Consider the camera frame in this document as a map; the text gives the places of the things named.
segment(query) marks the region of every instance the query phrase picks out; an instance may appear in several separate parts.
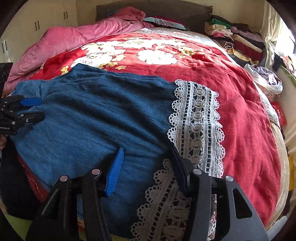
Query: gray headboard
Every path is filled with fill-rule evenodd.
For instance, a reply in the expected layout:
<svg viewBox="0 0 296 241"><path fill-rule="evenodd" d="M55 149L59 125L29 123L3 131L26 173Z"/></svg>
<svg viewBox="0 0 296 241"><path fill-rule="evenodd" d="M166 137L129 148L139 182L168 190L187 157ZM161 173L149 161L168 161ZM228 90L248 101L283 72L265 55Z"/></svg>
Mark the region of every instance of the gray headboard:
<svg viewBox="0 0 296 241"><path fill-rule="evenodd" d="M204 33L205 22L212 16L212 6L202 6L180 0L123 0L96 7L96 21L106 18L107 13L124 7L134 7L146 13L146 16L162 16L176 19L191 31Z"/></svg>

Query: blue denim garment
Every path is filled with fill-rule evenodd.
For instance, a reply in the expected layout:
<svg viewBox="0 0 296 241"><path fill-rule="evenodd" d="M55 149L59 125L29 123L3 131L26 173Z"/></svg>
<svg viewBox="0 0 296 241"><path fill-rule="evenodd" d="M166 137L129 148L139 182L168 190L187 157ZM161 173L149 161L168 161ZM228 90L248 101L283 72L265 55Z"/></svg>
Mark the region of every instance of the blue denim garment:
<svg viewBox="0 0 296 241"><path fill-rule="evenodd" d="M42 98L30 111L46 118L26 125L13 138L15 146L46 188L62 175L85 175L117 146L124 163L114 193L102 205L112 234L132 238L136 210L146 203L172 146L167 131L176 85L157 76L114 73L77 64L51 81L20 82L13 94ZM79 199L78 212L82 214Z"/></svg>

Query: lace hem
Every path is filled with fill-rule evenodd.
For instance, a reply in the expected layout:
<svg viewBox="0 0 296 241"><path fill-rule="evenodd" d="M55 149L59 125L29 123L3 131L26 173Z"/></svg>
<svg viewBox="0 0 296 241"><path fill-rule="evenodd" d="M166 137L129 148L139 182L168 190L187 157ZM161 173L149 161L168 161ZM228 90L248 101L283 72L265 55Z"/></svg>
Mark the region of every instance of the lace hem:
<svg viewBox="0 0 296 241"><path fill-rule="evenodd" d="M225 149L222 125L218 122L218 93L204 85L176 80L174 113L167 135L183 158L189 159L210 176L222 177ZM147 203L137 210L140 219L131 227L133 240L181 240L188 218L191 200L178 189L169 159L163 170L154 174L156 185L146 191ZM209 234L215 230L215 214L211 218Z"/></svg>

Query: floral blanket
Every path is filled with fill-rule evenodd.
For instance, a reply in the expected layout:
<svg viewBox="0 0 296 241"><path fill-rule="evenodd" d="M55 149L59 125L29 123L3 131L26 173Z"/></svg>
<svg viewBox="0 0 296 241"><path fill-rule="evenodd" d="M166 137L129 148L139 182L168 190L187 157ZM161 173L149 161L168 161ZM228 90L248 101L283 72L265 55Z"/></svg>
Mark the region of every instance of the floral blanket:
<svg viewBox="0 0 296 241"><path fill-rule="evenodd" d="M225 154L224 149L214 148L219 157L217 163L225 156L222 159L223 166L216 165L219 168L212 172L216 176L232 175L263 223L267 224L278 201L280 162L260 96L252 78L244 69L233 64L215 47L169 35L129 33L104 37L58 54L48 59L30 80L51 80L66 74L78 63L105 71L156 75L169 82L176 79L192 81L217 92L217 105L220 106L218 112L221 116L219 123L225 135L220 136L220 140L224 137L221 144ZM192 106L183 103L178 108L186 116L186 110ZM185 138L182 132L179 138Z"/></svg>

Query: stack of folded clothes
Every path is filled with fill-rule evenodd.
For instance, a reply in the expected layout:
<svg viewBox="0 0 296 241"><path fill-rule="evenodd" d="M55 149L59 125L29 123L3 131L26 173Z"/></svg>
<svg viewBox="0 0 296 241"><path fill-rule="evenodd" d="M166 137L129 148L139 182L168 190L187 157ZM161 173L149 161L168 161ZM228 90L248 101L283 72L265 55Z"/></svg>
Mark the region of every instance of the stack of folded clothes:
<svg viewBox="0 0 296 241"><path fill-rule="evenodd" d="M232 57L240 66L259 64L266 52L263 38L252 33L247 24L231 23L219 16L212 16L205 23L205 32Z"/></svg>

